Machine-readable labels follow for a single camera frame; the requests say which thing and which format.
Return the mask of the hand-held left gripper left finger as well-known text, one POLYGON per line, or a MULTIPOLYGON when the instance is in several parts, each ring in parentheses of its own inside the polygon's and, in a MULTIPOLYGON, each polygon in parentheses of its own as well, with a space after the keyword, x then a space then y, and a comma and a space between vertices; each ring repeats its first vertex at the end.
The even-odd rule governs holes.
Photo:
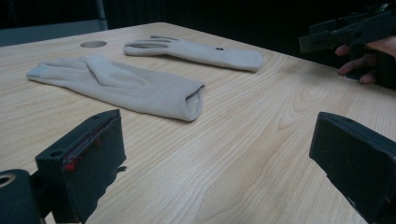
POLYGON ((58 223, 84 223, 126 160, 118 109, 94 115, 35 157, 58 223))

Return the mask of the beige glove with dark button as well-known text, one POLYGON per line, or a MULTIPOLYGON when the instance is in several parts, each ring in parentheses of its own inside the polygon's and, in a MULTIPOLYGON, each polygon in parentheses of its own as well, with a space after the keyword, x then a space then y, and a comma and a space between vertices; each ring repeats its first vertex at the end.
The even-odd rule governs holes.
POLYGON ((249 72, 257 72, 263 63, 262 54, 256 50, 225 49, 158 35, 127 42, 124 53, 129 56, 169 55, 195 63, 249 72))

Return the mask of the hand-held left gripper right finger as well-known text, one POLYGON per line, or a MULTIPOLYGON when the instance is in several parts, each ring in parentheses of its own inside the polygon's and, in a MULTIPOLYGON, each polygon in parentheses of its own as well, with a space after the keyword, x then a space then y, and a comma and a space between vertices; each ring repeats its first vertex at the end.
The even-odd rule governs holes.
POLYGON ((396 142, 321 112, 309 157, 367 223, 396 224, 396 142))

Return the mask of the plain beige glove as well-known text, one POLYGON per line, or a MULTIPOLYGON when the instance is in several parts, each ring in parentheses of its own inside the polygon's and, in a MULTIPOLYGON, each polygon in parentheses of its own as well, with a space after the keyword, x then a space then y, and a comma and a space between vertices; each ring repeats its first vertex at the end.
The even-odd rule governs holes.
POLYGON ((203 108, 203 82, 114 63, 101 55, 42 62, 26 76, 142 114, 194 121, 203 108))

